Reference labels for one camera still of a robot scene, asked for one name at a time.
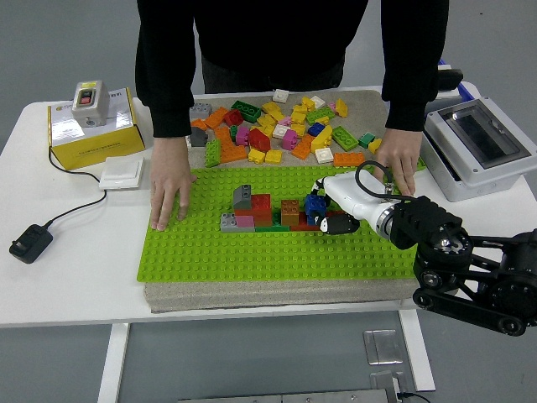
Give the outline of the person's right hand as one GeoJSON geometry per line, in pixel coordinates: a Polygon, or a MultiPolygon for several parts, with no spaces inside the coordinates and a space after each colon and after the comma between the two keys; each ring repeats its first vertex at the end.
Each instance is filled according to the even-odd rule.
{"type": "Polygon", "coordinates": [[[196,181],[191,173],[185,138],[156,138],[151,156],[151,228],[164,231],[172,216],[175,197],[179,195],[179,221],[185,219],[190,206],[190,189],[196,181]]]}

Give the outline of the person's left hand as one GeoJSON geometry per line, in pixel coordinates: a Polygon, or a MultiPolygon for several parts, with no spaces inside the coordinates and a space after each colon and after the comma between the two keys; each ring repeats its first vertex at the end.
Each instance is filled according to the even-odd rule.
{"type": "Polygon", "coordinates": [[[387,128],[374,155],[377,163],[391,169],[395,184],[403,196],[413,196],[415,193],[414,174],[421,141],[421,132],[387,128]]]}

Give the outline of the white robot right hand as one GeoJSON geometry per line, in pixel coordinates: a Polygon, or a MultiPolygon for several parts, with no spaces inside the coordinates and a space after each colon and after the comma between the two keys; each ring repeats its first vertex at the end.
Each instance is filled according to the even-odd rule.
{"type": "Polygon", "coordinates": [[[361,221],[366,221],[378,236],[389,239],[396,201],[392,195],[386,196],[385,186],[368,171],[326,176],[316,181],[312,190],[323,190],[328,200],[343,210],[329,217],[315,214],[315,224],[323,233],[355,233],[361,221]]]}

